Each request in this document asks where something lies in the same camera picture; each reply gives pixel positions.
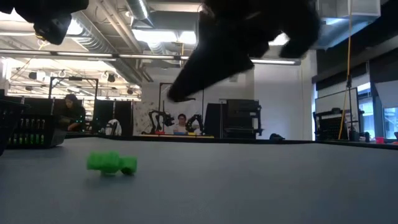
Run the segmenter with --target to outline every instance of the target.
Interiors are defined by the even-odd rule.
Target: man
[[[168,92],[173,101],[253,68],[268,42],[284,32],[281,58],[300,58],[318,40],[320,20],[312,0],[204,0],[198,44]]]
[[[178,116],[178,124],[175,125],[174,127],[174,134],[187,134],[188,131],[185,128],[185,125],[187,124],[187,117],[185,116],[185,114],[180,114]]]

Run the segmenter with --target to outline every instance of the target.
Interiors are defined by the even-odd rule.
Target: yellow cable
[[[349,7],[349,36],[348,36],[348,55],[347,55],[347,81],[349,80],[349,70],[350,70],[350,63],[351,63],[351,35],[352,35],[352,26],[353,26],[353,0],[350,0],[350,7]],[[345,112],[346,112],[346,99],[347,99],[347,90],[348,87],[346,87],[345,93],[344,93],[344,105],[343,105],[343,112],[341,113],[341,121],[340,121],[340,132],[338,134],[338,139],[341,139],[341,134],[343,132],[343,123],[344,123],[344,117],[345,117]]]

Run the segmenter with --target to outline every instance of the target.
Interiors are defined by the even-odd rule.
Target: green toy
[[[113,175],[119,170],[124,175],[133,175],[137,170],[137,158],[120,158],[117,152],[92,152],[87,159],[87,169],[99,170],[106,175]]]

